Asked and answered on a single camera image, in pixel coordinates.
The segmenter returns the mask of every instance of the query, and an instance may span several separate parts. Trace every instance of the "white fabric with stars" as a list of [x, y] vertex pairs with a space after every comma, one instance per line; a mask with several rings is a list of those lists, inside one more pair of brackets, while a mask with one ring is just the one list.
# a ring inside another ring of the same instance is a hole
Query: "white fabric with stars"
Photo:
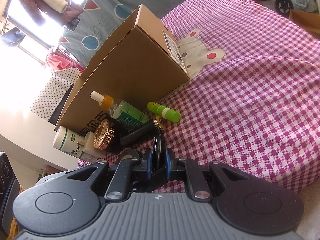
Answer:
[[50, 80], [33, 102], [31, 112], [49, 121], [64, 94], [76, 82], [78, 76], [80, 76], [80, 72], [77, 68], [53, 72]]

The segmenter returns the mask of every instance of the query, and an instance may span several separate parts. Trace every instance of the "red heart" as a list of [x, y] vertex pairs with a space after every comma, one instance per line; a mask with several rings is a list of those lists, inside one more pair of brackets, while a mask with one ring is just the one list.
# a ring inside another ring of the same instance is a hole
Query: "red heart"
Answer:
[[213, 53], [208, 54], [208, 55], [207, 55], [207, 58], [213, 59], [213, 58], [216, 57], [216, 55], [217, 55], [217, 53], [216, 53], [216, 52], [213, 52]]

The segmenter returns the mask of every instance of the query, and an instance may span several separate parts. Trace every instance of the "dropper bottle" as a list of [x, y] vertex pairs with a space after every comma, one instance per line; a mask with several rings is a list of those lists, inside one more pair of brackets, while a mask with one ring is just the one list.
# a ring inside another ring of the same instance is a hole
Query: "dropper bottle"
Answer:
[[111, 96], [101, 95], [96, 91], [93, 91], [90, 96], [109, 112], [111, 118], [129, 128], [139, 127], [148, 121], [148, 117], [143, 112], [124, 100], [114, 100]]

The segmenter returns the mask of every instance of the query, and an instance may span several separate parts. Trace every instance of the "blue circle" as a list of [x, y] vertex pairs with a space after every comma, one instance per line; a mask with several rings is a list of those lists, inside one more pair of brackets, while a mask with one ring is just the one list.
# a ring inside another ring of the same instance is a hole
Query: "blue circle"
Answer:
[[88, 50], [96, 50], [99, 46], [99, 41], [96, 37], [90, 35], [83, 38], [82, 44]]
[[123, 4], [118, 4], [115, 7], [115, 14], [120, 18], [120, 19], [127, 19], [127, 17], [132, 13], [132, 11], [124, 6]]

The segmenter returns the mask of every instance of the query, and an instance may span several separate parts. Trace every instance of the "bear applique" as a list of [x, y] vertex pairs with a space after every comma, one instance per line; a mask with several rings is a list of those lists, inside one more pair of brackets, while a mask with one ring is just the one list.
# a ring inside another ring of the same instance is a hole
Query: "bear applique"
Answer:
[[200, 29], [195, 28], [185, 38], [177, 42], [190, 79], [194, 78], [205, 65], [218, 62], [225, 56], [222, 49], [208, 51], [205, 44], [197, 38], [199, 33]]

